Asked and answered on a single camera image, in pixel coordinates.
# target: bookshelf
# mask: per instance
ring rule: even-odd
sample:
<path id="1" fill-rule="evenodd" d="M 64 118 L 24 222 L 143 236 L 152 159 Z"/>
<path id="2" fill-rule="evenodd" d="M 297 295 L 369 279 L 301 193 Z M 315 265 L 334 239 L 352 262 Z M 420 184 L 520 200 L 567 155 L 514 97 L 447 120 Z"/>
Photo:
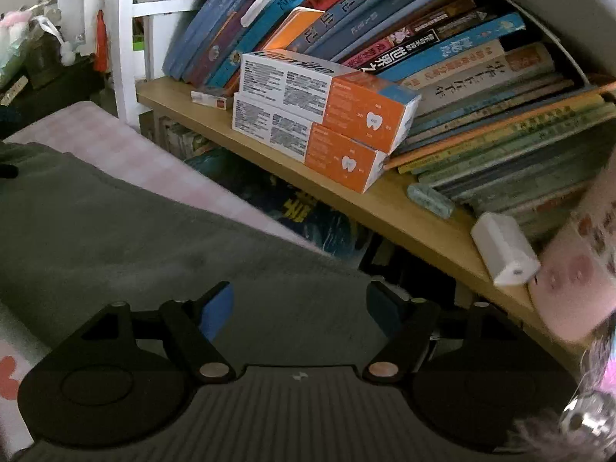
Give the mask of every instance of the bookshelf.
<path id="1" fill-rule="evenodd" d="M 200 106 L 189 85 L 164 77 L 137 88 L 140 103 L 204 135 L 281 179 L 314 195 L 366 227 L 406 248 L 499 305 L 510 316 L 547 334 L 525 286 L 498 288 L 470 237 L 474 219 L 458 208 L 442 220 L 412 203 L 405 194 L 411 176 L 389 171 L 366 193 L 358 194 L 303 164 L 231 129 L 231 111 Z"/>

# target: toothpaste box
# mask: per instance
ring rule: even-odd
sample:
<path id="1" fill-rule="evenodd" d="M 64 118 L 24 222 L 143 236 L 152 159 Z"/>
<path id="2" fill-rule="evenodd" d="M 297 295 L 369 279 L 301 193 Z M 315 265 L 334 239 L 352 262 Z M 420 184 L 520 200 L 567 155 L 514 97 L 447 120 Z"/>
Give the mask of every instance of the toothpaste box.
<path id="1" fill-rule="evenodd" d="M 233 130 L 267 144 L 353 191 L 383 173 L 387 154 L 319 123 L 244 94 L 235 94 Z"/>
<path id="2" fill-rule="evenodd" d="M 390 154 L 420 95 L 376 76 L 288 50 L 242 54 L 239 92 Z"/>

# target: white shelf frame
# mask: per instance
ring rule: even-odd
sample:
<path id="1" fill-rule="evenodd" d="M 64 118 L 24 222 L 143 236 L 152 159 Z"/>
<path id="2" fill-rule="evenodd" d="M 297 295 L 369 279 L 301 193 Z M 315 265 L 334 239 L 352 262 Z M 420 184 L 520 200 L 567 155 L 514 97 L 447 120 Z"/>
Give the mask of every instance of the white shelf frame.
<path id="1" fill-rule="evenodd" d="M 106 22 L 110 37 L 113 88 L 118 118 L 139 131 L 139 115 L 151 110 L 137 102 L 132 20 L 144 18 L 146 80 L 163 76 L 162 61 L 182 13 L 198 10 L 201 0 L 160 0 L 133 3 L 133 0 L 111 0 L 110 18 Z"/>

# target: small white box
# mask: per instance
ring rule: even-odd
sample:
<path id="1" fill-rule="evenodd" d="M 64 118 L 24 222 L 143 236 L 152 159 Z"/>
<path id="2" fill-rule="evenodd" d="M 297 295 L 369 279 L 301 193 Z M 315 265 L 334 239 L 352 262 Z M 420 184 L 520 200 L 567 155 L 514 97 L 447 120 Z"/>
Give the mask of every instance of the small white box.
<path id="1" fill-rule="evenodd" d="M 494 285 L 523 285 L 541 267 L 513 217 L 484 213 L 470 231 Z"/>

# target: pink fabric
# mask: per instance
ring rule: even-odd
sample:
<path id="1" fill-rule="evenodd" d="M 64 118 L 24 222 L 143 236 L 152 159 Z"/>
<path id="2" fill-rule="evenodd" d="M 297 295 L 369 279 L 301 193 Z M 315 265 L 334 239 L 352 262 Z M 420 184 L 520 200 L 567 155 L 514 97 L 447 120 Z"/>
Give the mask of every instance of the pink fabric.
<path id="1" fill-rule="evenodd" d="M 106 174 L 319 251 L 309 241 L 193 170 L 96 104 L 80 102 L 33 123 L 5 142 L 38 142 L 71 152 Z"/>
<path id="2" fill-rule="evenodd" d="M 616 310 L 616 153 L 540 260 L 529 290 L 561 339 L 579 341 Z"/>

